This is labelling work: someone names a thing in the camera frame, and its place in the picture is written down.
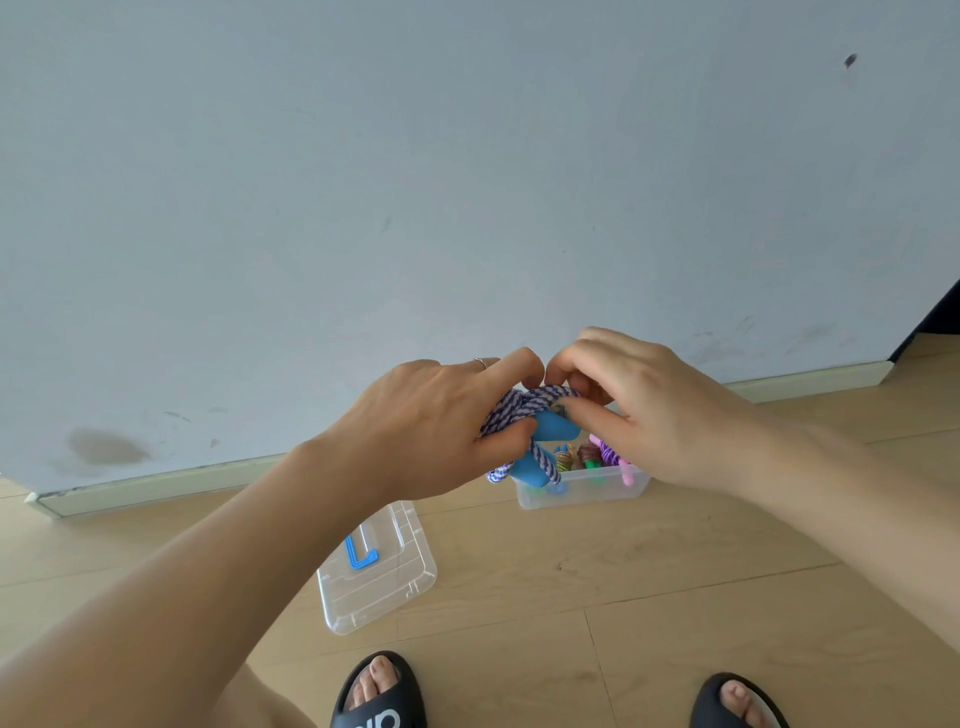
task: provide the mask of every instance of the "baseboard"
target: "baseboard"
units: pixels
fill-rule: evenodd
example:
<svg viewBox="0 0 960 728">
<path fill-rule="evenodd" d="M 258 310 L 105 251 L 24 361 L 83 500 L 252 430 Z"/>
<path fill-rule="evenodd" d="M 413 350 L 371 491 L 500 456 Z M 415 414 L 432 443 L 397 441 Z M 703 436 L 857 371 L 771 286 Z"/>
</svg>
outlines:
<svg viewBox="0 0 960 728">
<path fill-rule="evenodd" d="M 871 387 L 879 384 L 893 366 L 890 361 L 876 361 L 798 375 L 738 381 L 727 386 L 751 402 L 786 400 L 843 389 Z M 47 516 L 59 519 L 171 497 L 236 488 L 253 483 L 280 457 L 282 455 L 270 455 L 190 470 L 132 477 L 58 493 L 31 493 L 26 502 Z"/>
</svg>

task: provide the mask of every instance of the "clear plastic container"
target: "clear plastic container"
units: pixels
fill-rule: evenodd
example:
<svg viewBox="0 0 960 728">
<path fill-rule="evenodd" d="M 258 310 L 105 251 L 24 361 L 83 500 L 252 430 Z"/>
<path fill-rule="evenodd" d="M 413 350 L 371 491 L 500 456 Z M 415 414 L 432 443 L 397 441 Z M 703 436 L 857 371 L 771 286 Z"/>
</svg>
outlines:
<svg viewBox="0 0 960 728">
<path fill-rule="evenodd" d="M 623 482 L 624 470 L 633 476 L 633 485 Z M 543 488 L 534 488 L 514 478 L 516 499 L 521 508 L 528 510 L 638 497 L 649 482 L 650 475 L 636 465 L 567 471 L 561 473 L 559 484 Z"/>
<path fill-rule="evenodd" d="M 414 504 L 382 508 L 317 570 L 326 626 L 348 635 L 422 594 L 437 580 Z"/>
</svg>

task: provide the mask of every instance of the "purple string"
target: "purple string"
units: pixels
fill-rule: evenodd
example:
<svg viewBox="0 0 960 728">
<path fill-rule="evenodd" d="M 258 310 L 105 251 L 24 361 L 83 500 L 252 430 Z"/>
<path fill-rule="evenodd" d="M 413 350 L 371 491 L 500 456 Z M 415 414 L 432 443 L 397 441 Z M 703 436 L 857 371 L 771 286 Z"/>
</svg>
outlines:
<svg viewBox="0 0 960 728">
<path fill-rule="evenodd" d="M 616 450 L 607 445 L 603 440 L 600 441 L 600 459 L 603 460 L 603 464 L 606 466 L 620 464 L 620 456 L 616 454 Z"/>
<path fill-rule="evenodd" d="M 561 397 L 579 397 L 579 395 L 569 387 L 561 387 L 556 384 L 547 384 L 526 392 L 511 389 L 500 398 L 491 413 L 487 415 L 487 419 L 480 426 L 480 436 L 492 435 L 506 429 L 515 422 L 550 409 L 550 405 Z M 532 437 L 530 438 L 529 450 L 537 461 L 537 465 L 550 479 L 550 482 L 559 483 L 560 473 L 557 471 L 557 466 Z M 504 463 L 499 468 L 494 468 L 487 473 L 487 479 L 491 483 L 499 483 L 510 474 L 510 469 L 513 466 L 514 463 Z"/>
</svg>

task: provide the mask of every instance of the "white logo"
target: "white logo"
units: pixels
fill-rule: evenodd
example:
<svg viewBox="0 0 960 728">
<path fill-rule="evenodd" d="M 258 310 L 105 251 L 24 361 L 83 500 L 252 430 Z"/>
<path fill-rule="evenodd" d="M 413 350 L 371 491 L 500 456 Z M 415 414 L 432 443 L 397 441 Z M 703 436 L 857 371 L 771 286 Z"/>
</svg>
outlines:
<svg viewBox="0 0 960 728">
<path fill-rule="evenodd" d="M 392 718 L 394 722 L 384 723 L 385 717 Z M 357 728 L 400 728 L 400 716 L 393 708 L 387 708 L 383 713 L 377 713 L 376 717 L 367 718 L 367 725 L 358 725 Z"/>
</svg>

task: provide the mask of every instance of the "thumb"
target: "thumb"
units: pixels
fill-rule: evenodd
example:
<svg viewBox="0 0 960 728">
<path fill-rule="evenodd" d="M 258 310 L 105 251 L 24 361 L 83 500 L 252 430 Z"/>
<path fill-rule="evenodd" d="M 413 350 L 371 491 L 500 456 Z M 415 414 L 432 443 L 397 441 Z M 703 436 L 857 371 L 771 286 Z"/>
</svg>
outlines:
<svg viewBox="0 0 960 728">
<path fill-rule="evenodd" d="M 481 437 L 475 448 L 477 466 L 483 468 L 485 473 L 504 463 L 519 460 L 530 448 L 530 438 L 536 431 L 537 421 L 527 417 L 499 432 Z"/>
<path fill-rule="evenodd" d="M 561 403 L 574 424 L 610 443 L 617 451 L 633 439 L 630 423 L 603 405 L 583 397 L 564 397 Z"/>
</svg>

